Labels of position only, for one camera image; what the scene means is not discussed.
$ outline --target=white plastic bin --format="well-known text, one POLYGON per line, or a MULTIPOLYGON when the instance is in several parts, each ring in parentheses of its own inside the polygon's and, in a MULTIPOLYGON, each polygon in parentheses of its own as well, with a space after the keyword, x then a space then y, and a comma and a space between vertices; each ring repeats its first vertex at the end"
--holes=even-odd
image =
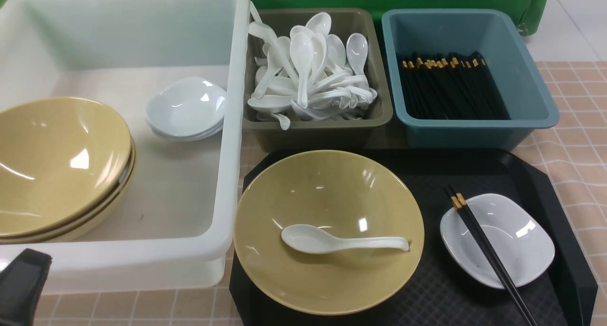
POLYGON ((249 0, 6 2, 0 110, 56 96, 108 104, 127 121, 138 164, 121 208, 101 226, 78 242, 0 246, 0 270, 33 248, 53 257, 45 294, 221 280, 237 202, 248 16, 249 0), (165 142, 143 107, 187 76, 227 88, 223 133, 165 142))

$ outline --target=olive green plastic tray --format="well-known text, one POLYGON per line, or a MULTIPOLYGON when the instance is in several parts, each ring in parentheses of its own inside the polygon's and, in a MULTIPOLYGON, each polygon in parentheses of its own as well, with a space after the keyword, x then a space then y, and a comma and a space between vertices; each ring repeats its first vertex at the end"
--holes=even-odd
POLYGON ((377 99, 367 110, 364 119, 357 121, 293 121, 288 130, 281 130, 278 122, 257 121, 257 112, 247 106, 246 102, 255 90, 254 79, 258 67, 254 56, 265 56, 261 51, 263 41, 249 36, 242 127, 253 133, 264 151, 362 147, 369 139, 372 129, 383 127, 392 119, 392 99, 384 62, 373 19, 368 12, 360 9, 281 9, 260 10, 259 14, 276 35, 288 36, 293 26, 305 25, 310 17, 323 11, 331 15, 331 33, 338 35, 344 44, 355 32, 362 33, 367 38, 369 55, 365 72, 370 86, 377 90, 377 99))

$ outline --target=dark tray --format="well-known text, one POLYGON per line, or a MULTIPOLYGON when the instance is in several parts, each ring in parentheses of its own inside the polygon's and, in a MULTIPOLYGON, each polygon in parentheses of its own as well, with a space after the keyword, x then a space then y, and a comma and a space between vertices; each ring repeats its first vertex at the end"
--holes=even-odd
MULTIPOLYGON (((244 180, 301 151, 269 154, 244 180)), ((503 290, 478 283, 451 258, 440 236, 440 219, 451 206, 442 187, 464 197, 493 192, 516 201, 552 237, 555 259, 548 272, 520 289, 538 324, 589 326, 598 285, 548 177, 501 150, 354 151, 390 169, 411 190, 425 227, 419 266, 410 281, 384 303, 340 317, 319 317, 286 308, 262 293, 234 254, 230 292, 245 326, 517 326, 524 325, 503 290)))

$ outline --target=teal storage bin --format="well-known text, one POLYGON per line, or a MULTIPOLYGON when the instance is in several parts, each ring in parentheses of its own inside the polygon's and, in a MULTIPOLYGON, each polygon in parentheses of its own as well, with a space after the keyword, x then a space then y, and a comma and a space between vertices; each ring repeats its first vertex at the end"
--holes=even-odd
POLYGON ((388 78, 396 116, 414 148, 512 150, 533 130, 559 122, 557 109, 512 20, 500 11, 404 9, 382 17, 388 78), (471 54, 487 61, 511 120, 416 119, 407 113, 397 54, 471 54))

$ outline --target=ceramic bowl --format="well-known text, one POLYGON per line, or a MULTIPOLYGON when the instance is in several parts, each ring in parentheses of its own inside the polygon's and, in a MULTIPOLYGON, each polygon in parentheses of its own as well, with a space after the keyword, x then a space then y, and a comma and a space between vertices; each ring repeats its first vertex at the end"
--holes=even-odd
POLYGON ((243 193, 234 248, 253 283, 280 304, 345 315, 386 300, 411 278, 423 250, 423 220, 407 186, 360 155, 310 151, 276 162, 243 193), (283 227, 310 224, 337 237, 401 236, 410 251, 357 249, 303 254, 283 227))
POLYGON ((129 162, 126 165, 126 169, 124 170, 123 175, 119 179, 119 181, 115 184, 114 188, 104 197, 97 205, 95 205, 91 210, 82 214, 78 218, 74 220, 69 220, 65 222, 63 225, 59 225, 55 227, 55 229, 51 229, 49 231, 37 233, 34 235, 27 236, 19 236, 19 237, 3 237, 0 238, 1 244, 28 244, 28 243, 36 243, 36 242, 56 242, 56 238, 60 237, 62 240, 71 240, 69 237, 64 237, 67 235, 74 235, 73 238, 78 237, 79 235, 84 235, 88 231, 91 231, 94 227, 99 225, 102 221, 108 218, 117 203, 115 201, 119 201, 119 196, 123 195, 123 192, 128 188, 131 179, 134 175, 135 165, 137 164, 137 153, 135 149, 135 142, 131 140, 131 154, 129 158, 129 162))
POLYGON ((112 108, 56 98, 0 113, 0 235, 52 228, 87 211, 114 186, 130 133, 112 108))
MULTIPOLYGON (((523 208, 499 194, 482 194, 466 202, 514 285, 526 285, 548 269, 554 259, 552 239, 523 208)), ((442 216, 441 235, 447 250, 463 270, 484 285, 504 289, 453 208, 442 216)))
POLYGON ((209 130, 202 132, 200 134, 196 134, 195 136, 183 136, 183 137, 167 136, 166 134, 163 134, 163 132, 161 132, 160 130, 157 130, 154 127, 150 127, 150 129, 152 130, 152 133, 155 136, 158 136, 159 138, 163 138, 166 140, 170 140, 172 142, 195 142, 198 140, 209 138, 209 137, 214 136, 215 134, 221 132, 223 130, 223 119, 215 127, 211 127, 209 130))
POLYGON ((227 97, 223 88, 204 78, 184 78, 149 100, 147 123, 167 136, 196 136, 223 121, 227 97))

